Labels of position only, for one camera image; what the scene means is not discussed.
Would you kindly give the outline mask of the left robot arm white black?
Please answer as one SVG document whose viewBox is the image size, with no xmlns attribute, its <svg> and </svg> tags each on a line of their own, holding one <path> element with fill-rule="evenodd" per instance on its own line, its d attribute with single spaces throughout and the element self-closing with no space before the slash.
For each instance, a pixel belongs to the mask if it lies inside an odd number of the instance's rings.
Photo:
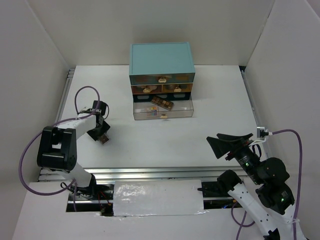
<svg viewBox="0 0 320 240">
<path fill-rule="evenodd" d="M 42 130 L 37 165 L 43 169 L 57 172 L 77 186 L 71 190 L 91 200 L 98 194 L 96 178 L 77 163 L 77 140 L 87 134 L 92 140 L 105 145 L 110 141 L 107 135 L 110 125 L 105 121 L 109 106 L 94 101 L 92 108 L 80 111 L 75 120 L 47 126 Z"/>
</svg>

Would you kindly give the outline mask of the colourful square eyeshadow palette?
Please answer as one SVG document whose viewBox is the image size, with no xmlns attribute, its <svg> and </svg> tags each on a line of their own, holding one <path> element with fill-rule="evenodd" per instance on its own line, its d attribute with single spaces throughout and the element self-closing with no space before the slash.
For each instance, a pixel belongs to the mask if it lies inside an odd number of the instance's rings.
<svg viewBox="0 0 320 240">
<path fill-rule="evenodd" d="M 147 118 L 157 118 L 158 115 L 158 106 L 150 106 L 145 109 Z"/>
</svg>

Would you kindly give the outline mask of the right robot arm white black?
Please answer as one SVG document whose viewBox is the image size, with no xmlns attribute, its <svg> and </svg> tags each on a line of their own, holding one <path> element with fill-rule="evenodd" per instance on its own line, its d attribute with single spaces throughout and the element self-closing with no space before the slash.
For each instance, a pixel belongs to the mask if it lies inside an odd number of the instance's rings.
<svg viewBox="0 0 320 240">
<path fill-rule="evenodd" d="M 298 220 L 300 196 L 294 196 L 286 181 L 290 174 L 284 162 L 276 157 L 265 160 L 254 152 L 253 146 L 270 133 L 262 130 L 257 140 L 253 134 L 233 136 L 217 134 L 206 138 L 216 158 L 235 159 L 252 182 L 258 186 L 254 198 L 244 182 L 233 170 L 226 170 L 217 178 L 218 192 L 231 196 L 245 210 L 259 228 L 265 240 L 306 239 Z"/>
</svg>

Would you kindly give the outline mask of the brown eyeshadow palette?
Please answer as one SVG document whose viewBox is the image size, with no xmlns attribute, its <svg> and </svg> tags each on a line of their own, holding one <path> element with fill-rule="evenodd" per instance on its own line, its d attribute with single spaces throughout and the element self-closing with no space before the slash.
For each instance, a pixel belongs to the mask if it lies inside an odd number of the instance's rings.
<svg viewBox="0 0 320 240">
<path fill-rule="evenodd" d="M 151 103 L 158 106 L 158 107 L 161 107 L 161 108 L 164 108 L 168 111 L 171 111 L 173 109 L 173 106 L 174 106 L 174 103 L 169 101 L 169 100 L 166 100 L 164 98 L 161 98 L 159 96 L 154 96 L 152 99 L 151 99 Z"/>
</svg>

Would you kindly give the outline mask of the pink eyeshadow palette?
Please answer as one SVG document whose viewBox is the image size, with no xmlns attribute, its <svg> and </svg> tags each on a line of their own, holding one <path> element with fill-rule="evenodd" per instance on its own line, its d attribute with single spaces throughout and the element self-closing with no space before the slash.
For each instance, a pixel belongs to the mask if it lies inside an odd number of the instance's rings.
<svg viewBox="0 0 320 240">
<path fill-rule="evenodd" d="M 110 141 L 110 138 L 107 134 L 103 134 L 98 138 L 98 141 L 102 144 L 105 145 Z"/>
</svg>

